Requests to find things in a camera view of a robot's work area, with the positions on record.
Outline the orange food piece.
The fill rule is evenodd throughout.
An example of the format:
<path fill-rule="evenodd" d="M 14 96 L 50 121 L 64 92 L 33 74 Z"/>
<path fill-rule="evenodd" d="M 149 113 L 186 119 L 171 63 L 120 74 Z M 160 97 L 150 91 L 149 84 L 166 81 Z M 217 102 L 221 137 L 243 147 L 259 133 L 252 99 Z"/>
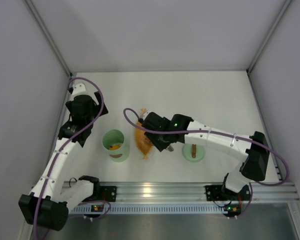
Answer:
<path fill-rule="evenodd" d="M 109 150 L 110 151 L 115 151 L 115 150 L 118 150 L 118 149 L 120 149 L 121 148 L 121 144 L 114 144 L 114 145 L 111 145 L 111 146 L 109 146 Z"/>

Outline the green lid with handle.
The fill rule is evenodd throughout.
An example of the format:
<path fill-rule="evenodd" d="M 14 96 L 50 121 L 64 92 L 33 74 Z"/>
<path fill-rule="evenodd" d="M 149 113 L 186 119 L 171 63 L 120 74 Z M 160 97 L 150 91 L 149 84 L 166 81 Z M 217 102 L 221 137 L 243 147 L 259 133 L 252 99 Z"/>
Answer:
<path fill-rule="evenodd" d="M 204 159 L 206 150 L 203 146 L 198 144 L 185 144 L 182 147 L 183 157 L 191 163 L 198 163 Z"/>

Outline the metal tongs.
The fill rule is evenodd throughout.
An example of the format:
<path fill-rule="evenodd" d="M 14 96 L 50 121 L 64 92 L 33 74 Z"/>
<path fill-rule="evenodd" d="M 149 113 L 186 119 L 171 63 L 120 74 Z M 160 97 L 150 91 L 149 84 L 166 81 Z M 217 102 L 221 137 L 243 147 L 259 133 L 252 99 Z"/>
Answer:
<path fill-rule="evenodd" d="M 146 138 L 144 140 L 144 142 L 148 145 L 152 145 L 153 146 L 153 143 L 148 139 Z M 163 148 L 162 150 L 160 150 L 160 152 L 162 152 L 163 150 L 166 150 L 166 151 L 169 151 L 169 152 L 173 152 L 174 151 L 174 148 L 171 146 L 171 145 L 168 145 L 167 147 Z"/>

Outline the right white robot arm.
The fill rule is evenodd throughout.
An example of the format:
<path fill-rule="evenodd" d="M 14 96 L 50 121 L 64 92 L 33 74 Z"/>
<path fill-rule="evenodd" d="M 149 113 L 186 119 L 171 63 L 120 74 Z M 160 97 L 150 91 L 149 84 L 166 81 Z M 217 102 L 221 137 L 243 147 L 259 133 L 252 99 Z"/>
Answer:
<path fill-rule="evenodd" d="M 262 132 L 240 136 L 208 127 L 189 116 L 175 114 L 172 119 L 147 111 L 141 118 L 145 136 L 162 152 L 171 144 L 199 145 L 213 149 L 238 160 L 234 170 L 228 172 L 221 191 L 238 194 L 251 181 L 266 179 L 270 152 Z"/>

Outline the orange boat-shaped tray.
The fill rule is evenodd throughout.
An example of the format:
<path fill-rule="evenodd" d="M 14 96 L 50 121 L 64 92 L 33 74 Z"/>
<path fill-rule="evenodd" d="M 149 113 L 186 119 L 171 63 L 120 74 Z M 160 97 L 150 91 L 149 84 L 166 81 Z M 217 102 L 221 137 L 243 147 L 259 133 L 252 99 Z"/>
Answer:
<path fill-rule="evenodd" d="M 142 154 L 142 159 L 148 160 L 149 154 L 151 153 L 151 151 L 153 149 L 153 144 L 145 135 L 145 131 L 143 131 L 139 128 L 135 128 L 134 129 L 134 142 L 136 144 L 136 147 Z"/>

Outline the green cup container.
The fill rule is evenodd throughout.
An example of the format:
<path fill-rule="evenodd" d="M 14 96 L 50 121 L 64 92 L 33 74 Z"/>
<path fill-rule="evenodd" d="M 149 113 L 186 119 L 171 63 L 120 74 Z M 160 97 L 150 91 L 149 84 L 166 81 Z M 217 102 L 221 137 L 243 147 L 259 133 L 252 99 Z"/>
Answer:
<path fill-rule="evenodd" d="M 105 149 L 109 158 L 117 163 L 128 159 L 130 147 L 124 134 L 117 129 L 112 129 L 106 132 L 102 137 L 102 147 Z M 109 146 L 121 144 L 117 150 L 109 150 Z"/>

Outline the controller board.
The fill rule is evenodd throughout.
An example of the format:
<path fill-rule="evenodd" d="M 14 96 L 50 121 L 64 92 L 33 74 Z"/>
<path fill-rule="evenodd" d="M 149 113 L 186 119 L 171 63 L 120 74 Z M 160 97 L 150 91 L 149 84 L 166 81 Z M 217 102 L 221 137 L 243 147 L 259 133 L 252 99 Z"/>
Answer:
<path fill-rule="evenodd" d="M 88 219 L 91 222 L 93 220 L 100 220 L 100 219 L 105 218 L 107 211 L 104 212 L 104 207 L 105 207 L 104 204 L 103 205 L 92 205 L 90 214 L 84 214 L 83 218 Z"/>
<path fill-rule="evenodd" d="M 242 207 L 239 205 L 229 205 L 223 208 L 223 214 L 228 220 L 237 220 L 242 212 Z"/>

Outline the right controller board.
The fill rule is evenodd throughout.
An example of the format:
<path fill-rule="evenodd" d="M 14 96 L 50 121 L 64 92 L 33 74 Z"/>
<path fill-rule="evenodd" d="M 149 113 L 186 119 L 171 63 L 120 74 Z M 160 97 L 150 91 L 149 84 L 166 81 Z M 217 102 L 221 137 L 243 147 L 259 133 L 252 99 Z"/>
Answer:
<path fill-rule="evenodd" d="M 242 207 L 239 205 L 229 205 L 223 208 L 223 214 L 228 220 L 237 220 L 242 212 Z"/>

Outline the aluminium mounting rail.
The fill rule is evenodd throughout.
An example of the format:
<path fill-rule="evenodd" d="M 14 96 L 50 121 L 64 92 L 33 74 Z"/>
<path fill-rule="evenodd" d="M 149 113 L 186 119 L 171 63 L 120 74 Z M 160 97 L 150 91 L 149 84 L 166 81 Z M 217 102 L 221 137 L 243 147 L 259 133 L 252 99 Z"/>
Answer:
<path fill-rule="evenodd" d="M 118 204 L 207 204 L 209 182 L 101 182 L 115 186 Z M 279 186 L 252 183 L 252 202 L 291 203 L 300 200 L 295 185 L 286 182 Z"/>

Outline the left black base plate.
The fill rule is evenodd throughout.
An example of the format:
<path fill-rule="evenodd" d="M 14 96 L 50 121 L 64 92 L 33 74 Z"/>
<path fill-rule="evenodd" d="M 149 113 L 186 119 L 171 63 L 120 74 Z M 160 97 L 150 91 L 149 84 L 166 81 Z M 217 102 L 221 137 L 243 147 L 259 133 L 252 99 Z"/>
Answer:
<path fill-rule="evenodd" d="M 106 185 L 99 186 L 96 190 L 93 191 L 91 197 L 89 197 L 89 201 L 108 201 L 108 202 L 116 202 L 117 198 L 117 186 L 114 185 Z"/>

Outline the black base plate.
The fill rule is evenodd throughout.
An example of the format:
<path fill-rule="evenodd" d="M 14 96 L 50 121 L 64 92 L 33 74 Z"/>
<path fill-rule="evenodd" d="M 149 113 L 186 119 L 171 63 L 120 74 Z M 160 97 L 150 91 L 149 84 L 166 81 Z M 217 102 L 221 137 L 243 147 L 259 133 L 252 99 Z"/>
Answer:
<path fill-rule="evenodd" d="M 108 202 L 116 202 L 117 198 L 117 186 L 114 185 L 106 185 L 99 186 L 96 190 L 93 191 L 91 197 L 89 197 L 89 201 L 108 201 Z"/>
<path fill-rule="evenodd" d="M 240 192 L 233 192 L 220 184 L 206 185 L 205 194 L 207 201 L 248 201 L 251 197 L 250 188 L 245 185 Z"/>

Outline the left aluminium frame post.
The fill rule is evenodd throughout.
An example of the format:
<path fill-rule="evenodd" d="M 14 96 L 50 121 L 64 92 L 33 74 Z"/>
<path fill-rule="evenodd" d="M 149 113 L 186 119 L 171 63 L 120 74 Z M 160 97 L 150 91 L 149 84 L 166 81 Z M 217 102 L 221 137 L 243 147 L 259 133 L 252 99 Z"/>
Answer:
<path fill-rule="evenodd" d="M 59 50 L 55 40 L 53 39 L 53 36 L 51 35 L 50 31 L 48 30 L 43 18 L 41 17 L 37 7 L 35 6 L 34 2 L 32 0 L 23 0 L 22 1 L 29 11 L 31 17 L 34 19 L 36 25 L 38 26 L 39 30 L 43 34 L 43 37 L 45 41 L 48 43 L 50 49 L 52 50 L 52 53 L 56 57 L 57 61 L 59 62 L 61 68 L 67 75 L 67 77 L 70 79 L 73 76 L 73 73 L 71 72 L 68 64 L 66 63 L 61 51 Z"/>

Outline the aluminium frame post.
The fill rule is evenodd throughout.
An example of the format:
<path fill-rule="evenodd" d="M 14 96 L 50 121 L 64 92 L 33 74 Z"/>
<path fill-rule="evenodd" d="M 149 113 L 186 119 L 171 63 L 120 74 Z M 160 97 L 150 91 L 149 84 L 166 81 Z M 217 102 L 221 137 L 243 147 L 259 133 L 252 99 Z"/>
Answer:
<path fill-rule="evenodd" d="M 251 75 L 258 61 L 260 60 L 262 54 L 264 53 L 267 45 L 270 43 L 272 37 L 274 36 L 277 28 L 281 24 L 283 18 L 288 12 L 289 8 L 293 4 L 294 0 L 284 0 L 282 5 L 280 6 L 278 12 L 275 14 L 273 21 L 270 23 L 268 29 L 265 32 L 264 38 L 262 39 L 260 45 L 258 46 L 250 64 L 246 69 L 246 73 L 248 76 Z"/>
<path fill-rule="evenodd" d="M 39 30 L 43 34 L 43 37 L 45 41 L 48 43 L 50 49 L 52 50 L 52 53 L 56 57 L 57 61 L 59 62 L 61 68 L 67 75 L 67 77 L 70 79 L 73 76 L 73 73 L 71 72 L 68 64 L 66 63 L 61 51 L 59 50 L 55 40 L 53 39 L 53 36 L 51 35 L 50 31 L 48 30 L 43 18 L 41 17 L 37 7 L 35 6 L 34 2 L 32 0 L 23 0 L 22 1 L 29 11 L 31 17 L 34 19 L 36 25 L 38 26 Z"/>

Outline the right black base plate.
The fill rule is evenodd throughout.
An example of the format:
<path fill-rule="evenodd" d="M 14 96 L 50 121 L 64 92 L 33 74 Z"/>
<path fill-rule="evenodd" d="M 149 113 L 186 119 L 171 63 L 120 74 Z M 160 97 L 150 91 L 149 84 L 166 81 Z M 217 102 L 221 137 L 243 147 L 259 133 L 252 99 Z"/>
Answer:
<path fill-rule="evenodd" d="M 205 194 L 207 201 L 248 201 L 251 197 L 250 188 L 245 185 L 240 192 L 233 192 L 220 184 L 206 185 Z"/>

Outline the right aluminium frame post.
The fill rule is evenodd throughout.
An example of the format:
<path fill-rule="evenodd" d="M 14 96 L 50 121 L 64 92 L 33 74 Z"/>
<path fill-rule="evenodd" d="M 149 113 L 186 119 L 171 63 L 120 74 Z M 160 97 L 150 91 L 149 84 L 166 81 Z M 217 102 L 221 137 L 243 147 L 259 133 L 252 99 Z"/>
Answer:
<path fill-rule="evenodd" d="M 268 29 L 265 32 L 264 38 L 262 39 L 260 45 L 258 46 L 250 64 L 246 69 L 246 73 L 248 76 L 251 75 L 258 61 L 260 60 L 262 54 L 264 53 L 267 45 L 270 43 L 272 37 L 274 36 L 277 28 L 281 24 L 283 18 L 288 12 L 289 8 L 293 4 L 294 0 L 284 0 L 282 5 L 280 6 L 278 12 L 275 14 L 273 21 L 270 23 Z"/>

